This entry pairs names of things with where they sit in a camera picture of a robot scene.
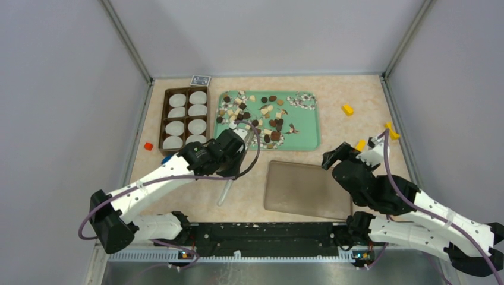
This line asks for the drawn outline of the brown box lid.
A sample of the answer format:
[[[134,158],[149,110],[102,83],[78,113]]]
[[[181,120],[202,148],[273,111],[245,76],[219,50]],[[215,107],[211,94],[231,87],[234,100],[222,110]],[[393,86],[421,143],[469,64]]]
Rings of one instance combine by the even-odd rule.
[[[264,187],[266,210],[345,220],[353,212],[350,194],[320,166],[272,160]]]

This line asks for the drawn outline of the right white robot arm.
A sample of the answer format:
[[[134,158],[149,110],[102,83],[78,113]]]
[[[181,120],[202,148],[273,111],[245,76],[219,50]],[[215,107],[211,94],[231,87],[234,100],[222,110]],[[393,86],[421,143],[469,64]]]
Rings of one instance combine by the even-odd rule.
[[[437,202],[413,182],[389,170],[387,133],[371,137],[359,151],[343,142],[322,156],[360,211],[346,221],[348,236],[357,244],[388,243],[424,252],[454,269],[475,277],[497,276],[503,270],[503,225],[478,223]],[[384,175],[374,171],[384,166]]]

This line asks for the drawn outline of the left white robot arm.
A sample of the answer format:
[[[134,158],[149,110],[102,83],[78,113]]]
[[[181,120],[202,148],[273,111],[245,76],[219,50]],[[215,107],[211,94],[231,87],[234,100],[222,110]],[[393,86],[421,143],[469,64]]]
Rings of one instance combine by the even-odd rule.
[[[159,168],[121,189],[92,194],[86,221],[105,252],[114,254],[134,241],[150,239],[186,244],[191,230],[173,214],[143,219],[140,213],[170,192],[197,180],[235,179],[251,137],[252,131],[227,129],[205,144],[188,143]]]

